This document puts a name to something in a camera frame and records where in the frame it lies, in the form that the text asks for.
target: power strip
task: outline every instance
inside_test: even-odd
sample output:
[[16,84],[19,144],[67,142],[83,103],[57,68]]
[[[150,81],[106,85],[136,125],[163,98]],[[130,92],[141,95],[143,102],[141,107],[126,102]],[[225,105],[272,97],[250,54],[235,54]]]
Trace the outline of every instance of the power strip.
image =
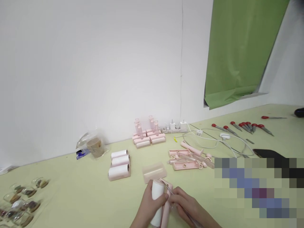
[[172,130],[166,130],[165,128],[161,129],[161,132],[164,134],[171,134],[171,133],[186,133],[188,132],[187,129],[172,129]]

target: pixelated area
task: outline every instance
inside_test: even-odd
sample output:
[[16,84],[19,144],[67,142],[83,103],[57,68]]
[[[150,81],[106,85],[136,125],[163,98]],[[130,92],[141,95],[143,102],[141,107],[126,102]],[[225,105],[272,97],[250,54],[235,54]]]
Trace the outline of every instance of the pixelated area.
[[223,205],[267,219],[270,227],[271,219],[288,219],[285,227],[303,224],[304,159],[215,158],[214,164],[215,196]]

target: clear plastic bag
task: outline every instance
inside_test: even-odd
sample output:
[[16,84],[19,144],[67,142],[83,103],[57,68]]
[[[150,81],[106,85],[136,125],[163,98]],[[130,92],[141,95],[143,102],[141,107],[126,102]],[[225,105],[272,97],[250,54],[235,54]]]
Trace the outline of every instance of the clear plastic bag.
[[83,152],[89,150],[95,159],[103,156],[109,150],[108,146],[106,146],[104,143],[101,130],[98,128],[85,133],[84,136],[82,136],[78,141],[76,149],[77,148]]

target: black object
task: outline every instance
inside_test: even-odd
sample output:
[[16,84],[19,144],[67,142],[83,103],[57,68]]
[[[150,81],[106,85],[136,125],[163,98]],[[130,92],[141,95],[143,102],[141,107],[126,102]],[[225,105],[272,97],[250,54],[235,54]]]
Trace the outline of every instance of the black object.
[[282,155],[273,151],[273,150],[266,150],[266,149],[253,149],[254,153],[258,155],[260,158],[274,158],[274,159],[283,159]]
[[297,116],[297,117],[304,117],[304,108],[301,108],[301,109],[297,109],[294,114]]

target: lint roller refill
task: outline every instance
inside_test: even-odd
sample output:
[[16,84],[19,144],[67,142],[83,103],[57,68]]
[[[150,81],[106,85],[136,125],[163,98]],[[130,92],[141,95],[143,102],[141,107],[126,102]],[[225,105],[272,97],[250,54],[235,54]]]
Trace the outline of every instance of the lint roller refill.
[[124,156],[124,155],[127,155],[127,154],[128,154],[127,150],[121,150],[121,151],[113,152],[111,154],[111,159],[116,158],[116,157],[121,157],[121,156]]
[[119,176],[127,175],[129,173],[129,165],[121,165],[121,166],[116,166],[116,167],[111,167],[109,169],[109,178],[114,179]]
[[129,155],[113,158],[112,166],[119,166],[119,165],[122,165],[122,164],[127,164],[127,163],[129,163],[129,159],[130,159]]
[[[160,181],[160,180],[153,180],[152,184],[152,199],[156,200],[159,198],[165,190],[165,184]],[[161,226],[161,221],[162,221],[162,207],[160,207],[153,219],[151,220],[151,225],[155,227],[160,227]]]

